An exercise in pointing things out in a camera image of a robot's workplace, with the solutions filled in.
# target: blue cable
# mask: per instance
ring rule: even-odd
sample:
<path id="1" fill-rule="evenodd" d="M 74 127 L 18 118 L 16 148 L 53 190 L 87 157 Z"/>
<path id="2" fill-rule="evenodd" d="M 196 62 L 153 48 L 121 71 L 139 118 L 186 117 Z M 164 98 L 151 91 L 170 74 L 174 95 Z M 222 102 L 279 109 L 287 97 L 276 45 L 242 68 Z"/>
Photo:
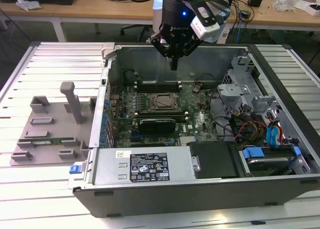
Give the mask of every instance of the blue cable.
<path id="1" fill-rule="evenodd" d="M 235 44 L 238 44 L 238 42 L 239 42 L 239 38 L 240 38 L 240 31 L 241 31 L 241 22 L 240 22 L 240 25 L 239 25 L 238 36 L 236 37 Z"/>

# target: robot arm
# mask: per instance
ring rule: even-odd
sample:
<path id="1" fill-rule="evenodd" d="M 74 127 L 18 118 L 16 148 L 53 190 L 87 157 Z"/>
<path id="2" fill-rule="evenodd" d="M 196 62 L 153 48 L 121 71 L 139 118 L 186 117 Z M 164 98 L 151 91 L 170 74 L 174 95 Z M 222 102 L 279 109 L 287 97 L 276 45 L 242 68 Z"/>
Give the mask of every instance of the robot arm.
<path id="1" fill-rule="evenodd" d="M 206 38 L 218 34 L 224 23 L 215 16 L 208 0 L 163 0 L 162 22 L 151 43 L 162 56 L 172 59 L 171 70 L 176 71 L 178 59 L 192 53 Z M 161 44 L 164 39 L 167 45 Z"/>

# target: office chair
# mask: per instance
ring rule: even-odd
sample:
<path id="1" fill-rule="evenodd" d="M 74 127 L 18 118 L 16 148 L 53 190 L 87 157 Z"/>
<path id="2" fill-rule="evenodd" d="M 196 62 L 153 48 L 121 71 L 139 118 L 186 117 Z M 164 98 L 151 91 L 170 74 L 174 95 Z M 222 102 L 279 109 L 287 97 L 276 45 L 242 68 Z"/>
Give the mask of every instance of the office chair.
<path id="1" fill-rule="evenodd" d="M 140 33 L 140 36 L 138 38 L 138 43 L 141 42 L 142 37 L 145 35 L 146 32 L 149 32 L 150 28 L 152 28 L 152 25 L 138 25 L 138 24 L 133 24 L 133 25 L 126 25 L 123 26 L 120 30 L 120 35 L 124 36 L 125 35 L 125 30 L 130 29 L 130 28 L 139 28 L 143 27 L 142 32 Z"/>

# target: white sticker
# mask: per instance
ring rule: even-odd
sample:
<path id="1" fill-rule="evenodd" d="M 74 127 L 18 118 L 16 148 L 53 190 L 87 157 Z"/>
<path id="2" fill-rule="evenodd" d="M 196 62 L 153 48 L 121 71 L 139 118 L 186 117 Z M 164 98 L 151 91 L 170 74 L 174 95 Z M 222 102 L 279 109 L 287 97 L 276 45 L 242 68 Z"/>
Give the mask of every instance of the white sticker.
<path id="1" fill-rule="evenodd" d="M 130 150 L 117 150 L 115 152 L 115 158 L 129 158 L 131 155 Z"/>
<path id="2" fill-rule="evenodd" d="M 44 141 L 33 141 L 34 145 L 51 145 L 51 141 L 44 140 Z"/>

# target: warning label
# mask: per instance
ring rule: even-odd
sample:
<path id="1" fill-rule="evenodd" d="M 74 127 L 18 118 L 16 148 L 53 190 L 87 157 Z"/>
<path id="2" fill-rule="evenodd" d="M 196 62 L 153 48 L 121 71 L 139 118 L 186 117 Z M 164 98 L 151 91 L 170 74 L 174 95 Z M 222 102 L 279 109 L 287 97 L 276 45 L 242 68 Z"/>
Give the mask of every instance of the warning label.
<path id="1" fill-rule="evenodd" d="M 170 181 L 167 153 L 131 154 L 130 181 Z"/>

